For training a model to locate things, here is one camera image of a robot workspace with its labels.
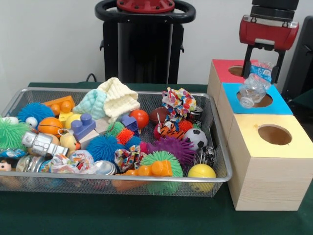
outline white wall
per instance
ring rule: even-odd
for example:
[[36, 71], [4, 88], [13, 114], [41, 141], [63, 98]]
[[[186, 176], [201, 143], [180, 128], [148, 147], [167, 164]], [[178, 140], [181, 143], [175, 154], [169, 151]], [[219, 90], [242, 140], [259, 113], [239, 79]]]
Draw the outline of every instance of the white wall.
[[[0, 0], [0, 112], [29, 82], [80, 82], [93, 72], [104, 80], [102, 22], [94, 15], [99, 0]], [[196, 20], [184, 25], [185, 53], [179, 83], [207, 84], [213, 58], [243, 59], [239, 23], [252, 0], [187, 0]], [[295, 20], [313, 14], [313, 1], [301, 0]], [[287, 52], [278, 88], [288, 72]], [[255, 50], [254, 58], [275, 62], [277, 54]]]

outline metal basket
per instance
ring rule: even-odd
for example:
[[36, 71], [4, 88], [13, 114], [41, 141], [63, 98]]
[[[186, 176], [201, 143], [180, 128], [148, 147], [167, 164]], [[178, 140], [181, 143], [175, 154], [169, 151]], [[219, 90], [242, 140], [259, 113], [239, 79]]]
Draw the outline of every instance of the metal basket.
[[[12, 98], [2, 116], [16, 116], [22, 107], [31, 102], [46, 102], [67, 95], [71, 95], [77, 104], [88, 91], [51, 88], [22, 89]], [[161, 106], [161, 92], [138, 92], [138, 94], [141, 109], [147, 113]], [[188, 178], [186, 176], [190, 168], [183, 170], [183, 178], [2, 171], [0, 172], [0, 190], [213, 197], [222, 183], [231, 178], [232, 169], [213, 98], [207, 94], [193, 93], [192, 95], [197, 100], [197, 105], [203, 108], [201, 128], [208, 137], [208, 144], [213, 145], [215, 149], [213, 169], [217, 178]], [[154, 141], [153, 129], [154, 126], [149, 123], [148, 127], [142, 130], [141, 139], [146, 142]], [[116, 184], [126, 185], [130, 189], [117, 190], [114, 187]]]

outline plastic bottle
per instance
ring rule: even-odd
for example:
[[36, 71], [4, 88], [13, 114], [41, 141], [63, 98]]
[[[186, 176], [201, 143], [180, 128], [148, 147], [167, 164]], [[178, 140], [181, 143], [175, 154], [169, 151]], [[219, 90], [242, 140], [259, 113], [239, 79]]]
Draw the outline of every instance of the plastic bottle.
[[271, 63], [254, 63], [251, 65], [250, 75], [239, 88], [241, 94], [240, 104], [244, 108], [252, 108], [266, 95], [271, 86]]

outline black cable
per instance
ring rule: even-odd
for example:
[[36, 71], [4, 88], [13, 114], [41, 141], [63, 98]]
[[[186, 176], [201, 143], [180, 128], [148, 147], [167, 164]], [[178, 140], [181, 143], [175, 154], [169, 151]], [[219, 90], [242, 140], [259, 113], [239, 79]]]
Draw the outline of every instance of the black cable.
[[91, 76], [93, 77], [94, 82], [97, 82], [97, 78], [96, 78], [96, 76], [95, 76], [93, 73], [90, 73], [90, 74], [87, 76], [86, 82], [89, 81], [89, 78], [90, 78]]

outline purple building block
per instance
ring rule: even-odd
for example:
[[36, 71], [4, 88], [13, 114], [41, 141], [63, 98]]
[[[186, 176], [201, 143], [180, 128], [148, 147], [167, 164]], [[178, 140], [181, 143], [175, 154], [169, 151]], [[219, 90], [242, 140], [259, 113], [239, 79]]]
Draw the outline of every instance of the purple building block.
[[71, 129], [74, 131], [74, 137], [77, 141], [80, 141], [88, 133], [96, 128], [96, 122], [92, 120], [90, 114], [83, 114], [79, 120], [75, 120], [71, 123]]
[[121, 122], [126, 126], [127, 129], [134, 132], [135, 136], [139, 136], [137, 121], [134, 117], [124, 115], [121, 118]]

